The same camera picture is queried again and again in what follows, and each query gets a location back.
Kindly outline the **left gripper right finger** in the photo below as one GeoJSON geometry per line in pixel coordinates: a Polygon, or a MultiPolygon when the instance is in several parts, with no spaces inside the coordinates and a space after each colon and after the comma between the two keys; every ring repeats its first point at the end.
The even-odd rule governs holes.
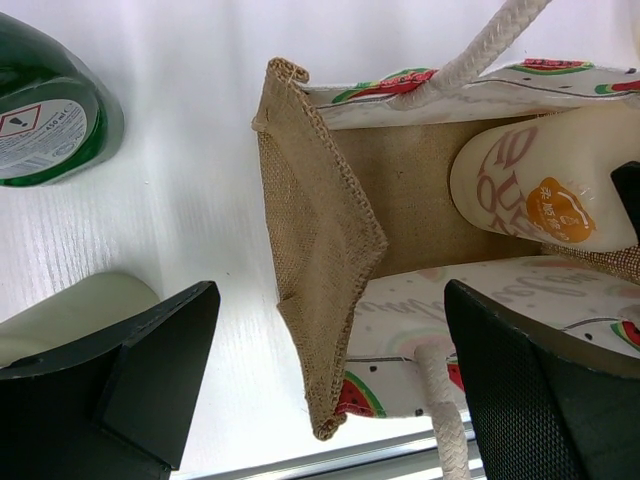
{"type": "Polygon", "coordinates": [[[639,361],[458,281],[445,312],[489,479],[636,479],[639,361]]]}

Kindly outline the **cream pump lotion bottle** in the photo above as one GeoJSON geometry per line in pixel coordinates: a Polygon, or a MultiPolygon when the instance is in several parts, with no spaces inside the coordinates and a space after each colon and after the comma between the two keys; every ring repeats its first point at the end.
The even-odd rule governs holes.
{"type": "Polygon", "coordinates": [[[610,173],[639,162],[639,111],[624,102],[543,116],[473,137],[450,191],[472,225],[589,252],[639,242],[610,173]]]}

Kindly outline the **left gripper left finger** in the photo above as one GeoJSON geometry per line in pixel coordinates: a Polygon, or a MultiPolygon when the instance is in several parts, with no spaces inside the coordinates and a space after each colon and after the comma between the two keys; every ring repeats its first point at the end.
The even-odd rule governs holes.
{"type": "Polygon", "coordinates": [[[220,294],[201,281],[1,371],[4,479],[167,479],[180,466],[220,294]]]}

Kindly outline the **pale green white-capped bottle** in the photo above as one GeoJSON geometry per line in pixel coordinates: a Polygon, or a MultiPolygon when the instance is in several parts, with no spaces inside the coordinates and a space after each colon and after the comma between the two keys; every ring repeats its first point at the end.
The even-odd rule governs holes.
{"type": "Polygon", "coordinates": [[[142,280],[99,273],[1,323],[1,366],[60,347],[158,304],[142,280]]]}

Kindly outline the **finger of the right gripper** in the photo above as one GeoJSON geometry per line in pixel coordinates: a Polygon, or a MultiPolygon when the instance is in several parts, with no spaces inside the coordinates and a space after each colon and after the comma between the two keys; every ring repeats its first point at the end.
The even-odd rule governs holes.
{"type": "Polygon", "coordinates": [[[640,163],[627,162],[610,173],[611,181],[635,231],[640,236],[640,163]]]}

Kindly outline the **burlap watermelon canvas bag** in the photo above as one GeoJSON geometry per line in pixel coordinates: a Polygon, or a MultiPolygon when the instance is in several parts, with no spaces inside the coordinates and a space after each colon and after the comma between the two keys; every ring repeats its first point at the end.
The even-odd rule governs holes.
{"type": "Polygon", "coordinates": [[[589,252],[486,231],[449,184],[476,135],[605,102],[639,111],[635,1],[507,1],[454,57],[373,82],[319,86],[268,63],[252,126],[317,438],[348,415],[427,416],[444,478],[470,477],[480,452],[446,319],[452,280],[639,361],[639,242],[589,252]]]}

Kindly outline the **dark green red-capped bottle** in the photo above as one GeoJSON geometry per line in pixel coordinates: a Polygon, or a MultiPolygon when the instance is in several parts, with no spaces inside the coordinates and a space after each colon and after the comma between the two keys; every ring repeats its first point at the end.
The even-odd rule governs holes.
{"type": "Polygon", "coordinates": [[[1,185],[57,183],[121,146],[118,100],[64,45],[1,15],[1,185]]]}

